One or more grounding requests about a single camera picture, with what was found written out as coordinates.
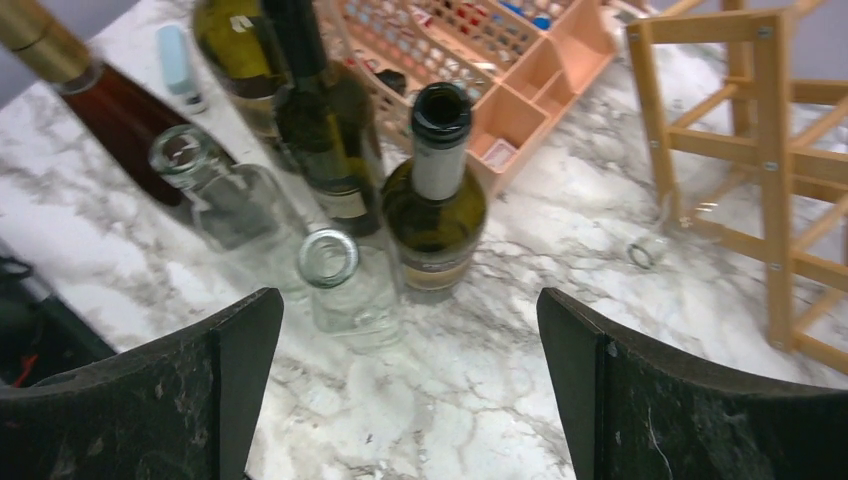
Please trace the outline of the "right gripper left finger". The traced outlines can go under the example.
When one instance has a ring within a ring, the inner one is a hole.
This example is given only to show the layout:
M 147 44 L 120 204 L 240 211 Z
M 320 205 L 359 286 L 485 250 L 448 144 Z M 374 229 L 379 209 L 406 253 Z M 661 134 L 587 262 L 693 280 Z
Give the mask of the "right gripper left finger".
M 242 479 L 284 301 L 263 288 L 131 350 L 1 391 L 5 479 Z

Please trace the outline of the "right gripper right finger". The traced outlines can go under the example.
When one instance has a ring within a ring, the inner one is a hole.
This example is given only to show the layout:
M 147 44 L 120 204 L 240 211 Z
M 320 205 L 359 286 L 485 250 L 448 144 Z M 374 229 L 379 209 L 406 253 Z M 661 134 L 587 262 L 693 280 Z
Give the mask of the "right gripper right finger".
M 555 288 L 537 319 L 580 479 L 843 479 L 847 394 L 710 362 Z

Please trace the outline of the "green bottle silver cap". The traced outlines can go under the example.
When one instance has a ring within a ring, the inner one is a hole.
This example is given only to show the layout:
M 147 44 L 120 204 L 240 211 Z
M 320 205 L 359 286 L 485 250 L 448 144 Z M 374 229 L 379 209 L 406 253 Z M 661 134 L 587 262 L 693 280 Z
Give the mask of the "green bottle silver cap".
M 410 112 L 412 154 L 381 189 L 400 277 L 415 294 L 438 295 L 466 275 L 487 221 L 487 194 L 467 165 L 473 112 L 449 82 L 427 85 Z

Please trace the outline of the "red bottle gold cap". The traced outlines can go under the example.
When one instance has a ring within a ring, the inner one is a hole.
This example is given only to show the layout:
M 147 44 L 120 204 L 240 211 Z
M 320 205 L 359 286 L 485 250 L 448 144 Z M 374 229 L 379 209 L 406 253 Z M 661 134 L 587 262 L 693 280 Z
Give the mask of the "red bottle gold cap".
M 1 43 L 52 85 L 113 160 L 149 197 L 177 207 L 182 194 L 148 161 L 154 140 L 189 120 L 94 55 L 37 1 L 1 3 Z

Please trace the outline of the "dark green wine bottle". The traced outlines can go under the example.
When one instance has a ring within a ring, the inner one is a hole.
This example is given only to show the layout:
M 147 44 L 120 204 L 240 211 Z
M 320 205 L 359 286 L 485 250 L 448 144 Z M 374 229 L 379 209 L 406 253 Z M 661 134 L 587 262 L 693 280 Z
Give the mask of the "dark green wine bottle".
M 313 197 L 336 228 L 366 237 L 380 228 L 385 174 L 372 98 L 360 76 L 327 56 L 310 1 L 264 1 L 291 80 L 273 119 Z

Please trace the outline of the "dark bottle brown label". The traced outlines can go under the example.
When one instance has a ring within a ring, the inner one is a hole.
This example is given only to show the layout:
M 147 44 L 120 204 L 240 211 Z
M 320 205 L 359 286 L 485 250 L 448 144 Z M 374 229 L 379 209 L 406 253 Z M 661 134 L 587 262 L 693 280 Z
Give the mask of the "dark bottle brown label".
M 288 83 L 288 70 L 260 3 L 196 1 L 191 28 L 203 58 L 254 137 L 277 167 L 296 173 L 272 118 L 274 95 Z

